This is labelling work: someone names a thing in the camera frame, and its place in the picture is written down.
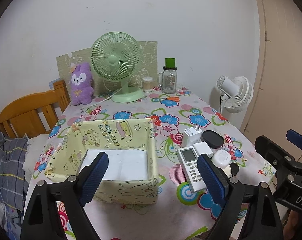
door frame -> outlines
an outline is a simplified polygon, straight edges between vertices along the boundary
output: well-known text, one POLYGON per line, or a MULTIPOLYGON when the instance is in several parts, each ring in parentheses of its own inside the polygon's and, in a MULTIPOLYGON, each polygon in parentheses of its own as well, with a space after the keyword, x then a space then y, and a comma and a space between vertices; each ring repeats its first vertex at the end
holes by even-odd
POLYGON ((259 14, 259 26, 260 26, 260 45, 259 45, 259 58, 258 58, 258 67, 256 78, 253 85, 253 97, 251 103, 247 108, 247 112, 245 113, 244 119, 242 121, 240 132, 244 133, 249 120, 251 118, 254 106, 256 104, 258 94, 260 91, 260 85, 263 76, 263 70, 265 65, 266 58, 266 44, 267 44, 267 27, 266 27, 266 15, 264 11, 264 3, 263 0, 257 0, 258 5, 258 14, 259 14))

table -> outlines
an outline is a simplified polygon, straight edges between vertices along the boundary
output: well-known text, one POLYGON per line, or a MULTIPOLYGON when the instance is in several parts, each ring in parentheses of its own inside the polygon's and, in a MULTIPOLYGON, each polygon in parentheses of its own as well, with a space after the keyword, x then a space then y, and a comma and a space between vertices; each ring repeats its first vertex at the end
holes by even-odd
MULTIPOLYGON (((191 193, 175 153, 183 130, 194 124, 202 130, 214 130, 224 138, 222 148, 231 154, 232 162, 240 166, 237 177, 242 183, 258 185, 265 181, 270 184, 274 168, 255 152, 254 145, 237 128, 189 89, 178 87, 174 96, 180 98, 179 102, 158 99, 172 96, 163 94, 158 87, 131 103, 101 102, 108 96, 99 95, 89 105, 69 105, 59 117, 35 165, 26 207, 37 181, 44 179, 51 183, 43 171, 48 160, 57 154, 55 149, 63 135, 76 121, 150 117, 156 125, 158 201, 153 205, 108 204, 95 200, 86 204, 84 209, 102 240, 183 240, 212 228, 221 208, 206 190, 191 193)), ((65 233, 68 239, 74 239, 63 203, 57 205, 65 233)), ((243 206, 238 221, 245 214, 246 206, 243 206)))

wooden bed frame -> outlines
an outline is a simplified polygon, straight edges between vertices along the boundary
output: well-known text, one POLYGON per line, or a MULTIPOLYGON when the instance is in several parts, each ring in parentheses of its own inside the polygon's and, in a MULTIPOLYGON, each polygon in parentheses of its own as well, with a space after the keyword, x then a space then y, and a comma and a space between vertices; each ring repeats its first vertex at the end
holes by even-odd
POLYGON ((53 87, 54 90, 27 95, 8 104, 0 113, 0 131, 10 138, 17 137, 14 130, 21 138, 25 134, 29 138, 36 137, 40 133, 49 134, 51 131, 46 131, 44 128, 37 109, 40 108, 43 111, 50 129, 52 129, 58 121, 52 104, 58 103, 61 111, 64 112, 70 103, 64 80, 55 82, 53 87))

remote control screen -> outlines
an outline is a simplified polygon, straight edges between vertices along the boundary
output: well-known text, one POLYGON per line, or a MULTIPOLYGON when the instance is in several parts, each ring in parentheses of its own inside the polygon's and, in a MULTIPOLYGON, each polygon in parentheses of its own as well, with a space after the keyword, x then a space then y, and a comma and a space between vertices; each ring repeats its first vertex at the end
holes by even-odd
POLYGON ((192 149, 183 150, 183 151, 181 151, 181 153, 182 153, 182 155, 184 157, 184 160, 186 162, 191 162, 191 161, 196 160, 196 156, 195 156, 192 149))

stuffed animal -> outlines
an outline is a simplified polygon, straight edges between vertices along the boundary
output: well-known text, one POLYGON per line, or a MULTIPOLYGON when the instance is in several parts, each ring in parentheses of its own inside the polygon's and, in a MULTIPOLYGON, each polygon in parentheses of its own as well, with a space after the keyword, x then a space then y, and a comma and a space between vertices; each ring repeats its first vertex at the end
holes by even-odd
POLYGON ((91 87, 92 73, 88 62, 77 65, 71 77, 72 105, 87 105, 92 101, 93 87, 91 87))

